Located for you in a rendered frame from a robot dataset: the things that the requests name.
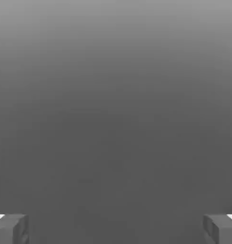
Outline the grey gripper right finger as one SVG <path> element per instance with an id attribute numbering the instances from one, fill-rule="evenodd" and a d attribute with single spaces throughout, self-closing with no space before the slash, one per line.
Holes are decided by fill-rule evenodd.
<path id="1" fill-rule="evenodd" d="M 232 214 L 205 214 L 202 227 L 206 244 L 232 244 Z"/>

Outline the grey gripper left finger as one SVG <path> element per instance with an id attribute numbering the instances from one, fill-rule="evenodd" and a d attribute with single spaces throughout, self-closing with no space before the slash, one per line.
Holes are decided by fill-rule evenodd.
<path id="1" fill-rule="evenodd" d="M 0 214 L 0 244 L 30 244 L 29 216 Z"/>

